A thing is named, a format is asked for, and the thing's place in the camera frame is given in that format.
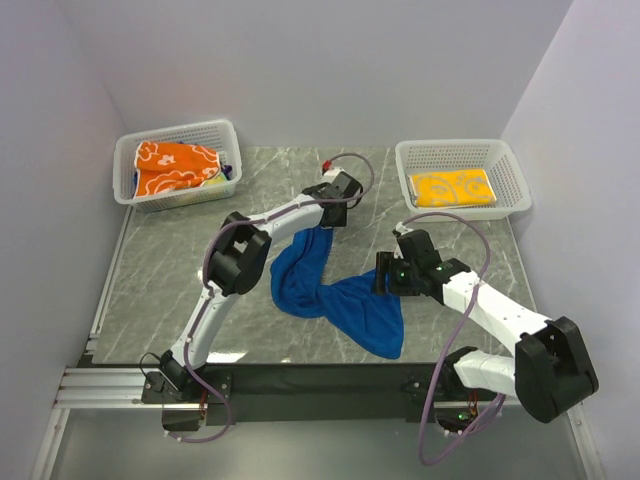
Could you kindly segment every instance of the blue cloth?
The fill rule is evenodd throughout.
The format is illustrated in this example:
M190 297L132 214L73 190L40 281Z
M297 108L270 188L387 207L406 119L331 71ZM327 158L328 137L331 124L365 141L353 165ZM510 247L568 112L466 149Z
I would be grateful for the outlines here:
M327 317L358 345L384 358L398 358L404 340L400 299L374 295L375 272L323 285L333 230L298 232L271 264L271 295L283 312L302 318Z

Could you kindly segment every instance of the gray marble tabletop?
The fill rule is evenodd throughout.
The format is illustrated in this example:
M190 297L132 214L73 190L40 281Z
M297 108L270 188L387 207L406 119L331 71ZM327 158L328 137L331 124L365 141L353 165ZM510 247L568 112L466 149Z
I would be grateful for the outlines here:
M129 218L110 295L99 330L94 363L137 363L142 354L169 348L184 328L200 294L198 278L205 248L224 218L238 210L261 213L291 200L320 178L323 160L342 151L368 156L376 184L349 212L348 225L337 229L324 282L333 283L375 266L378 250L391 250L391 230L408 217L400 192L392 148L316 149L247 148L241 150L243 178L228 199ZM358 160L340 165L367 181ZM470 229L457 222L416 224L425 227L443 258L456 256L478 270L484 248ZM491 245L493 259L486 280L531 308L520 257L508 220L478 222ZM278 310L271 300L269 265L290 242L270 251L265 273L240 298L211 346L212 362L353 363L385 362L358 346L325 318L305 320ZM435 361L459 320L459 314L424 297L402 299L405 324L403 362ZM489 353L506 350L473 322L467 322L453 350L471 345Z

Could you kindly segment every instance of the basket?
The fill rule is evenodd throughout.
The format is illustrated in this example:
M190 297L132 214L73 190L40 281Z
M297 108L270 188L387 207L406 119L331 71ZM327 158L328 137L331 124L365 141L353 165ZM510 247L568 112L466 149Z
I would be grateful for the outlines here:
M217 185L174 190L172 192L134 198L133 177L136 171L134 163L136 148L145 140L152 142L184 142L214 148L218 152L220 160L233 167L231 178L228 182ZM240 159L238 138L233 125L227 120L192 123L179 127L161 128L125 135L116 143L116 150L113 155L113 195L116 201L123 205L132 205L142 212L154 212L230 197L235 193L236 183L241 178L242 160Z
M419 140L400 142L396 146L396 165L400 187L412 215L427 212L450 212L466 220L499 220L510 213L531 206L529 187L518 160L501 140ZM496 195L496 203L475 207L420 208L408 186L408 176L416 173L482 168ZM442 222L453 219L433 216L417 222Z

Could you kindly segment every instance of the yellow patterned fabric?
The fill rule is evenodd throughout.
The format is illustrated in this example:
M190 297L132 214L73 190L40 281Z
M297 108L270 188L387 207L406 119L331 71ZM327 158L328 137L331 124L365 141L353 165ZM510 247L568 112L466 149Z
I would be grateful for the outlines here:
M416 207L468 207L491 205L496 201L487 173L480 168L411 175L409 186L416 198Z

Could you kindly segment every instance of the cable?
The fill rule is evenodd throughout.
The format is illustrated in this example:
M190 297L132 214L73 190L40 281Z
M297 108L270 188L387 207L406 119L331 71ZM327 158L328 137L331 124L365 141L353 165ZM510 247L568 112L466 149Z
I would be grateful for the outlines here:
M147 380L147 382L151 383L151 379L149 379L149 375L147 375L147 372L145 372L142 368L142 362L144 362L144 359L147 357L147 355L151 355L153 358L158 360L158 362L160 362L160 357L153 352L146 352L144 355L140 357L140 362L138 362L138 368L140 368L140 371L144 375L144 378Z
M471 293L471 300L469 302L469 305L467 306L464 313L462 314L462 318L460 319L460 322L458 323L456 328L453 330L453 332L451 332L451 335L449 335L449 338L447 339L444 347L442 348L440 357L436 361L436 366L433 370L433 375L431 376L429 389L427 390L427 398L424 402L424 407L422 409L422 418L420 419L420 430L418 432L418 458L420 459L420 462L427 467L435 465L438 462L445 459L452 451L458 448L458 446L462 443L462 441L465 439L467 435L472 435L484 430L498 415L498 412L502 408L502 404L506 399L505 395L502 395L502 394L497 395L496 398L494 398L493 401L489 404L489 406L485 408L483 412L480 415L478 415L473 422L471 422L471 425L469 425L462 432L462 434L460 434L455 441L450 443L440 454L438 454L434 458L424 457L424 436L425 436L425 431L427 427L427 419L429 418L429 412L431 410L431 404L433 401L433 396L435 394L436 385L438 384L438 378L440 377L440 372L442 371L442 366L444 365L444 361L447 357L447 353L449 353L449 349L451 348L453 341L460 333L460 330L462 330L464 323L469 318L469 315L471 314L473 307L475 307L476 302L478 301L478 290L480 289L480 283L482 281L482 277L484 276L484 274L487 272L487 269L489 268L489 263L491 262L491 248L489 247L489 242L487 241L487 237L484 236L484 234L478 227L473 225L471 222L468 222L464 218L459 217L458 215L454 215L453 213L448 213L448 212L420 213L418 215L414 215L413 217L405 220L404 222L402 222L402 224L407 225L408 223L411 223L419 218L431 217L431 216L449 217L465 224L467 227L469 227L478 235L480 240L482 240L482 243L484 244L486 256L485 256L484 264L482 265L480 272L478 272L478 282L473 286L473 291ZM481 425L480 421L487 416L488 416L488 420Z
M341 153L339 155L336 155L335 157L330 158L329 160L327 160L327 162L330 165L335 160L337 160L339 158L343 158L343 157L357 157L357 158L361 159L362 161L364 161L364 163L367 165L367 168L369 169L369 173L371 174L371 181L369 182L369 185L367 185L367 187L364 188L364 190L362 190L360 193L357 193L356 195L354 195L352 197L349 197L349 198L308 200L308 201L302 202L300 204L293 204L293 205L290 205L290 206L288 206L286 208L283 208L282 210L274 213L273 215L271 215L270 217L267 217L267 218L261 218L261 219L257 219L257 220L238 220L238 221L235 221L235 222L228 223L228 224L226 224L224 227L222 227L220 229L220 231L215 236L215 238L211 241L211 243L209 243L209 246L207 247L207 251L206 251L206 253L204 255L204 262L203 262L203 265L202 265L202 283L205 286L205 288L207 288L209 290L210 297L200 307L200 310L198 311L198 314L196 315L196 318L193 321L193 325L191 325L191 329L189 330L187 338L193 338L193 335L195 334L196 330L198 329L198 326L200 325L200 322L202 321L202 317L204 315L204 312L207 309L207 306L209 305L211 300L213 300L213 297L214 297L213 288L211 288L209 286L209 284L207 283L207 279L209 278L209 261L211 259L211 255L213 254L213 251L215 249L216 244L218 243L218 241L220 240L222 235L224 235L227 231L229 231L231 228L234 228L234 227L237 227L237 226L240 226L240 225L257 225L257 224L267 223L267 222L269 222L271 220L275 220L276 218L279 218L282 215L285 215L285 214L287 214L287 213L289 213L289 212L291 212L293 210L297 210L298 208L301 208L301 207L306 207L307 205L330 204L330 203L348 203L348 202L352 202L354 200L359 201L362 197L364 197L367 193L369 193L369 191L373 188L373 184L375 183L375 173L373 171L373 165L371 164L369 159L367 157L365 157L364 155L361 155L359 153ZM217 438L220 438L222 435L224 435L227 432L227 430L229 430L229 427L231 427L231 425L233 424L233 412L231 411L231 405L229 405L229 402L224 397L224 395L222 395L215 388L213 388L211 385L209 385L206 381L204 381L202 379L202 377L200 377L195 372L195 370L193 369L193 366L189 362L189 343L188 342L186 342L184 344L183 357L184 357L185 367L187 367L187 371L191 374L191 376L195 379L195 381L198 382L204 388L206 388L218 400L220 400L222 402L222 404L224 405L224 407L225 407L225 409L227 411L227 422L220 429L220 431L218 433L216 433L214 435L211 435L210 437L205 437L205 438L185 438L185 437L182 437L182 436L178 435L177 433L173 433L173 432L169 432L168 435L170 437L172 437L172 438L175 438L177 441L184 442L184 443L206 443L206 442L210 442L210 441L215 440Z

